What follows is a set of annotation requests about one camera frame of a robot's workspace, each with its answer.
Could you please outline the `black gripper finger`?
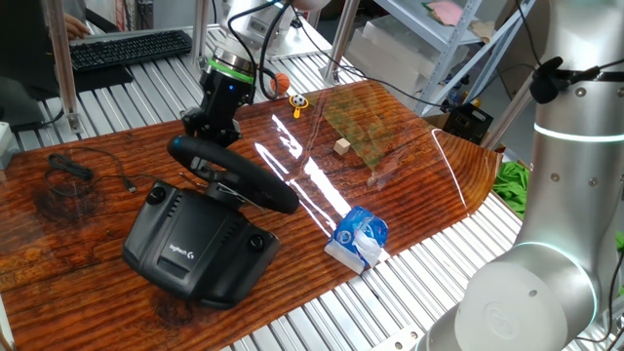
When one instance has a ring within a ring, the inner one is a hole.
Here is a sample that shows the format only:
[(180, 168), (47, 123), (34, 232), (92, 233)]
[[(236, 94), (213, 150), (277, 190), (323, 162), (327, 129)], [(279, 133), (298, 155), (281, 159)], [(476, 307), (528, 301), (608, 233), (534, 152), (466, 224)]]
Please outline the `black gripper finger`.
[(222, 147), (228, 147), (243, 137), (238, 128), (211, 128), (209, 135), (209, 140)]
[(207, 140), (210, 138), (210, 125), (205, 110), (191, 107), (180, 112), (180, 120), (187, 136)]

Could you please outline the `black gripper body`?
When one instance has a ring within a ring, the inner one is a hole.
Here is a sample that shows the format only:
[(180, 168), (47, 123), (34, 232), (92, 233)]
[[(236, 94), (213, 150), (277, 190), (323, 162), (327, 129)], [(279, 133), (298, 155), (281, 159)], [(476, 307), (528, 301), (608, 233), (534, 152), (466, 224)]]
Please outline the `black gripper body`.
[(250, 101), (254, 91), (252, 82), (222, 71), (204, 71), (200, 80), (204, 97), (200, 104), (199, 130), (202, 133), (239, 132), (234, 116), (239, 107)]

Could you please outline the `person hand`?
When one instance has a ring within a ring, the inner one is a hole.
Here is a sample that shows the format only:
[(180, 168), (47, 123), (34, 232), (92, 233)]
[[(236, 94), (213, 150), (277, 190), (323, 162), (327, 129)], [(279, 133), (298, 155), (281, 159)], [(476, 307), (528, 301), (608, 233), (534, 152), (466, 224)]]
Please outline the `person hand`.
[(91, 31), (86, 24), (79, 21), (77, 18), (73, 17), (70, 14), (64, 14), (64, 22), (67, 37), (70, 41), (76, 39), (85, 39), (91, 34)]

